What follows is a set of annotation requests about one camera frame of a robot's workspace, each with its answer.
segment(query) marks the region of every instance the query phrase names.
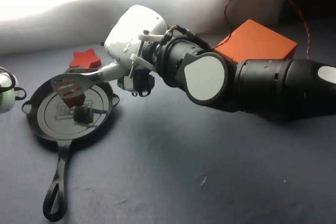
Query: gray tablecloth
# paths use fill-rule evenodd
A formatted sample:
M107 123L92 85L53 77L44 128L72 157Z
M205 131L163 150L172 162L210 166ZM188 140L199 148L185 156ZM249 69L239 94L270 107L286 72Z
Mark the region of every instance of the gray tablecloth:
M311 25L311 57L336 65L336 20ZM302 24L275 28L299 43ZM205 35L212 45L223 34ZM28 98L62 73L72 52L97 45L0 56ZM59 223L335 223L336 117L275 124L193 104L157 76L152 94L121 98L114 123L74 152L68 211ZM31 132L22 101L0 115L0 223L47 223L43 200L57 154Z

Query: red star-shaped object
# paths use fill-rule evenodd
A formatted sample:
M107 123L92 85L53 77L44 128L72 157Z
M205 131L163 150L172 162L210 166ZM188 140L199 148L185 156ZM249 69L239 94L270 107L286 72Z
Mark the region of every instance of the red star-shaped object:
M69 67L83 67L83 68L97 68L101 65L100 58L96 56L93 48L86 50L85 52L74 52L73 61Z

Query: orange block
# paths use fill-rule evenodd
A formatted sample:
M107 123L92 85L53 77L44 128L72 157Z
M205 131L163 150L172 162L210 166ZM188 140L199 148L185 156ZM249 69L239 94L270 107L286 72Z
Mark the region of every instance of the orange block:
M248 59L289 59L296 46L294 41L249 19L232 33L227 43L215 50L224 57L241 62Z

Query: black object in pan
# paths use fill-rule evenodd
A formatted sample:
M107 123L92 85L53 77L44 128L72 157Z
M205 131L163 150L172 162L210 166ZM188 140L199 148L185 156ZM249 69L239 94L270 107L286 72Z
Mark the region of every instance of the black object in pan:
M22 106L22 111L27 114L28 123L34 133L43 140L57 143L56 173L43 202L43 214L51 221L60 220L67 210L67 159L72 142L80 142L81 139L90 136L103 124L112 107L119 102L119 97L113 94L108 83L93 86L85 92L85 96L82 107L70 109L56 95L48 80ZM57 194L58 209L51 212Z

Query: red cable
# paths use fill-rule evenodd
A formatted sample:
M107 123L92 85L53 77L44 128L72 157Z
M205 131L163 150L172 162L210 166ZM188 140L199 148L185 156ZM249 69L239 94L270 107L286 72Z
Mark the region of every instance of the red cable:
M227 39L226 39L224 42L220 43L219 45L215 46L214 48L217 48L217 47L219 47L219 46L221 46L221 45L227 43L227 42L229 41L229 39L231 38L231 35L232 35L232 32L233 32L233 31L232 31L232 26L231 26L231 24L230 24L230 22L229 22L229 20L228 20L228 18L227 18L227 15L226 15L226 9L227 9L227 6L229 5L229 3L230 3L231 1L232 1L232 0L228 0L228 2L226 3L226 5L225 5L225 7L224 7L224 19L226 20L226 22L227 22L227 24L228 24L228 26L229 26L230 34L229 34L229 36L227 37ZM304 18L301 9L300 9L298 6L296 6L296 4L294 4L294 2L293 2L292 0L287 0L287 1L288 1L288 2L292 5L292 7L294 7L294 9L298 12L300 18L303 20L303 22L304 22L304 24L305 24L304 26L305 26L305 29L306 29L306 32L307 32L307 35L308 35L308 38L307 38L307 42L308 42L307 59L310 60L310 33L309 33L309 29L308 29L307 21L306 21L306 19Z

